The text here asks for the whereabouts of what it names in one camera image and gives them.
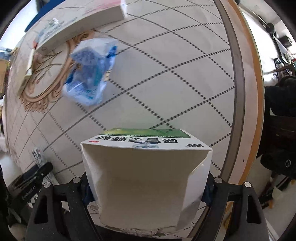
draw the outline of cardboard box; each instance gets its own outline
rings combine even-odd
[[[112,129],[81,150],[102,224],[176,231],[195,217],[212,149],[186,131]]]
[[[43,17],[48,20],[54,16],[54,21],[38,39],[36,51],[45,55],[71,38],[107,23],[123,20],[125,15],[125,0],[66,0]]]

